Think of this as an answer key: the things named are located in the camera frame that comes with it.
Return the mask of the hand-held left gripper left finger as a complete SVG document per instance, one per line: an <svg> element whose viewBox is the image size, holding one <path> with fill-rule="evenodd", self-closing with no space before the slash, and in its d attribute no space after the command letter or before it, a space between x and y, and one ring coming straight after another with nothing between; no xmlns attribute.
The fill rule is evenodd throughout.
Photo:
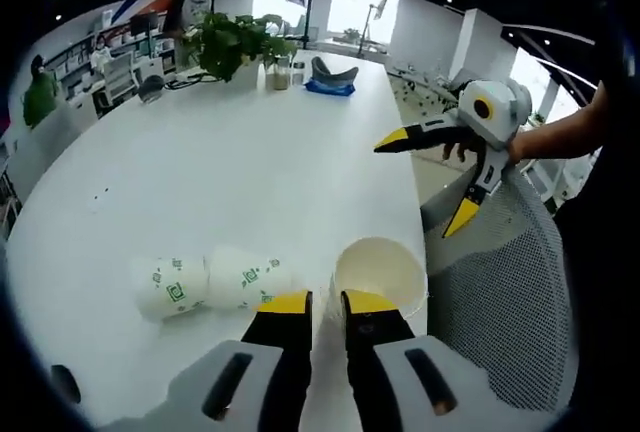
<svg viewBox="0 0 640 432"><path fill-rule="evenodd" d="M243 336L181 372L169 398L181 431L297 431L311 379L313 293L260 305Z"/></svg>

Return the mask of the person's right hand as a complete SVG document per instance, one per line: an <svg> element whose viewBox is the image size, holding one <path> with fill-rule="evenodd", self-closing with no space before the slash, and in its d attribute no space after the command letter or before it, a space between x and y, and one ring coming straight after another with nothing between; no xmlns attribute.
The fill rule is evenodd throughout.
<svg viewBox="0 0 640 432"><path fill-rule="evenodd" d="M528 141L527 133L519 133L512 139L512 141L507 147L510 165L517 164L525 157L527 141ZM448 160L454 148L457 148L457 152L456 152L457 157L460 162L464 162L466 160L467 152L473 152L473 153L479 154L481 151L484 150L484 147L485 147L485 142L483 139L479 137L474 137L459 143L447 143L444 145L442 159Z"/></svg>

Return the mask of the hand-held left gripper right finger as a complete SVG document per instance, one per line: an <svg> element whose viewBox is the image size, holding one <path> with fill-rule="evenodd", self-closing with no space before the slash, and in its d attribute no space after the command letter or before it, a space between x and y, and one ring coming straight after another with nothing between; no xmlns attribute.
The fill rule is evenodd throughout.
<svg viewBox="0 0 640 432"><path fill-rule="evenodd" d="M486 404L454 389L396 305L371 292L340 293L347 376L365 431L491 431Z"/></svg>

